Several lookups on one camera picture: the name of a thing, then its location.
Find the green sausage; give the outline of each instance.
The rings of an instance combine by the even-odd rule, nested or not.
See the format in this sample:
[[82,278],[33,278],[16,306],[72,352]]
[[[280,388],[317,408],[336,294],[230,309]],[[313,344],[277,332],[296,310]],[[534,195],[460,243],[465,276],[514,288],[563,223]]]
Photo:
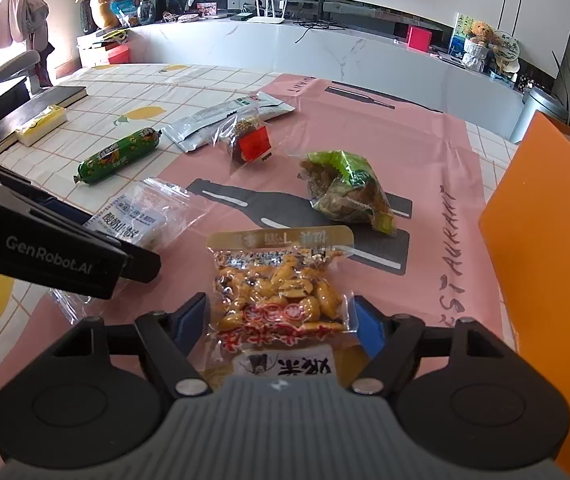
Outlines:
[[146,153],[151,152],[160,141],[161,134],[153,128],[144,128],[130,136],[114,142],[78,166],[74,182],[92,184],[123,167]]

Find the packaged snack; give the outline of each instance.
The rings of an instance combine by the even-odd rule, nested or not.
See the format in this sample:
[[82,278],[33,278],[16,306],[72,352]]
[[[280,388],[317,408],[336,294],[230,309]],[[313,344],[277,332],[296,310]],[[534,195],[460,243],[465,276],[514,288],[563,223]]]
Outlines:
[[218,233],[207,244],[216,263],[210,328],[223,352],[356,329],[351,292],[338,291],[330,270],[353,246],[347,226]]
[[160,135],[153,128],[144,128],[114,142],[78,166],[74,182],[92,184],[104,179],[118,168],[151,152],[158,146]]
[[170,126],[161,129],[182,151],[192,152],[212,141],[222,121],[233,114],[249,108],[258,108],[260,119],[269,121],[280,115],[293,112],[295,108],[265,92],[225,101],[205,108],[193,115],[183,117]]
[[21,143],[31,146],[37,140],[42,139],[49,132],[59,127],[67,120],[64,108],[49,105],[31,121],[26,122],[20,128],[14,130]]
[[265,158],[271,151],[267,125],[260,120],[258,108],[250,108],[222,121],[214,133],[213,146],[222,146],[232,159],[232,167],[240,168]]
[[205,2],[196,4],[196,9],[200,16],[215,16],[218,12],[218,5],[216,2]]
[[[157,178],[146,178],[129,192],[111,200],[84,226],[131,244],[160,253],[185,229],[205,214],[191,193]],[[121,279],[114,293],[129,280]],[[50,291],[65,317],[76,323],[86,316],[99,316],[107,302],[64,290]]]
[[348,152],[312,152],[300,167],[316,211],[336,222],[370,222],[376,231],[396,234],[392,209],[366,158]]
[[288,378],[333,376],[345,388],[369,363],[369,357],[353,334],[334,336],[326,341],[302,340],[295,347],[281,343],[247,348],[235,354],[226,352],[224,362],[210,362],[200,371],[217,390],[228,376]]
[[123,27],[136,27],[138,22],[138,5],[140,0],[116,0],[110,2],[111,12],[118,18]]

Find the screw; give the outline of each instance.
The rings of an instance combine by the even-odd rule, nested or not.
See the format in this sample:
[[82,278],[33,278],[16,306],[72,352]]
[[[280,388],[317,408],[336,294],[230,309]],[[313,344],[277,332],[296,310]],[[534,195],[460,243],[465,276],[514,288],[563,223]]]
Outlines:
[[176,391],[185,397],[195,397],[204,394],[209,386],[202,379],[183,379],[176,383]]
[[289,388],[289,383],[286,380],[278,379],[277,381],[272,381],[270,386],[277,392],[281,392],[282,390]]
[[385,385],[378,379],[363,377],[351,383],[351,389],[361,395],[375,395],[383,391]]

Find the peanut snack package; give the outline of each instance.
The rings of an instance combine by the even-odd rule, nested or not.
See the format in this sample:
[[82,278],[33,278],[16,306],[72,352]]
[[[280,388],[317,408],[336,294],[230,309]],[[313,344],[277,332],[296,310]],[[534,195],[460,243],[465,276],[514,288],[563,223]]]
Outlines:
[[347,226],[217,233],[207,245],[216,273],[205,375],[214,386],[229,374],[341,376],[343,361],[362,361],[350,334],[353,293],[339,286],[353,247]]

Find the black book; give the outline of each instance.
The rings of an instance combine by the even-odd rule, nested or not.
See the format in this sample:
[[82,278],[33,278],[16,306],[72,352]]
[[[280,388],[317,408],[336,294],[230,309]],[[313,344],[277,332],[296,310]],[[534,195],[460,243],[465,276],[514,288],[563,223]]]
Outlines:
[[0,120],[0,154],[18,140],[14,131],[49,105],[67,108],[86,95],[84,86],[53,86],[16,108]]

